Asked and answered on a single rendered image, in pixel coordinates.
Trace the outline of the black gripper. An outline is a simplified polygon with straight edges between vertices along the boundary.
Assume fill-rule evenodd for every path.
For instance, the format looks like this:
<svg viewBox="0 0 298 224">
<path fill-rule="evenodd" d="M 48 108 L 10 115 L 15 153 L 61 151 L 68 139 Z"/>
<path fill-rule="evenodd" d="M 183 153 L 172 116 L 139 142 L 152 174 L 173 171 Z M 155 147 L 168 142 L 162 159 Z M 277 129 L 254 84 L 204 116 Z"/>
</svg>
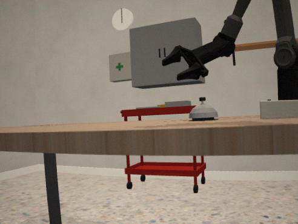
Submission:
<svg viewBox="0 0 298 224">
<path fill-rule="evenodd" d="M 162 60 L 162 65 L 166 66 L 171 63 L 180 62 L 180 57 L 183 57 L 189 68 L 177 75 L 177 80 L 196 79 L 200 76 L 208 76 L 208 70 L 204 64 L 210 60 L 210 55 L 205 47 L 198 47 L 194 50 L 189 50 L 178 45 L 174 50 Z"/>
</svg>

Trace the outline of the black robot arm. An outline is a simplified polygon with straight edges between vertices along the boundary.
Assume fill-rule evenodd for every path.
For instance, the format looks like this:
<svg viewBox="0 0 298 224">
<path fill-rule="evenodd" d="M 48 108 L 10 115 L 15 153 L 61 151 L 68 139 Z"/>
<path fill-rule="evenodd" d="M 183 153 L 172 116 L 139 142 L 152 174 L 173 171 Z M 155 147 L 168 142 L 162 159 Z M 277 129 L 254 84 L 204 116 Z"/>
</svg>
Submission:
<svg viewBox="0 0 298 224">
<path fill-rule="evenodd" d="M 233 14 L 224 21 L 221 32 L 212 42 L 201 46 L 207 49 L 209 62 L 223 56 L 230 57 L 234 52 L 235 39 L 243 25 L 242 17 L 250 2 L 251 0 L 237 0 Z M 290 0 L 272 2 L 277 32 L 274 63 L 278 66 L 278 100 L 298 100 L 298 44 L 294 34 Z"/>
</svg>

